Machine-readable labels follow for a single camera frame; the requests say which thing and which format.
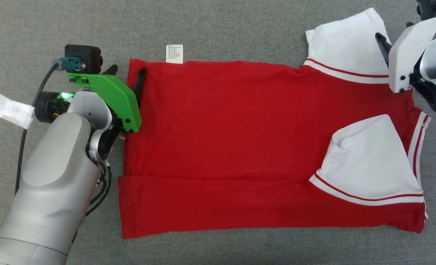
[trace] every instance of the red shirt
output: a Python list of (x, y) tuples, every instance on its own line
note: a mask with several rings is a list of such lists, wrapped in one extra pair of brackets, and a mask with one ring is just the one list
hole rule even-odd
[(128, 85), (143, 67), (147, 77), (143, 124), (138, 133), (127, 135), (124, 176), (119, 178), (123, 237), (379, 225), (419, 233), (426, 219), (420, 185), (413, 196), (398, 185), (401, 203), (382, 191), (376, 204), (367, 204), (359, 201), (372, 197), (359, 198), (319, 176), (320, 183), (343, 194), (338, 196), (314, 184), (314, 178), (324, 170), (336, 131), (388, 114), (403, 146), (400, 159), (409, 160), (417, 183), (416, 161), (429, 118), (414, 107), (411, 91), (394, 94), (387, 75), (371, 73), (373, 67), (369, 74), (353, 73), (317, 57), (310, 56), (301, 69), (240, 61), (178, 65), (132, 59)]

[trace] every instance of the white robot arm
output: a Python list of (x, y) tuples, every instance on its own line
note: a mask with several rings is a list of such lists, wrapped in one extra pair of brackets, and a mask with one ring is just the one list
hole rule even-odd
[(41, 139), (0, 232), (0, 264), (62, 265), (100, 176), (95, 132), (114, 126), (95, 93), (80, 91)]
[(418, 0), (422, 21), (407, 24), (393, 47), (379, 33), (376, 40), (388, 65), (394, 93), (416, 89), (436, 112), (436, 0)]
[[(141, 125), (145, 69), (129, 89), (114, 76), (116, 65), (99, 74), (97, 47), (67, 45), (65, 52), (53, 62), (33, 103), (37, 119), (53, 124), (23, 168), (20, 189), (0, 231), (0, 265), (65, 264), (85, 217), (108, 194), (106, 160), (115, 140)], [(42, 93), (55, 69), (66, 70), (80, 91)], [(93, 198), (99, 177), (107, 173), (109, 183), (101, 178), (102, 191)], [(94, 206), (87, 211), (90, 204)]]

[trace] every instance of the clothing label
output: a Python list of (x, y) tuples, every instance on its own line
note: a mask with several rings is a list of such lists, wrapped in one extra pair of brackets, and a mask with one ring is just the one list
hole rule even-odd
[(169, 44), (166, 45), (166, 63), (183, 64), (184, 63), (184, 45)]

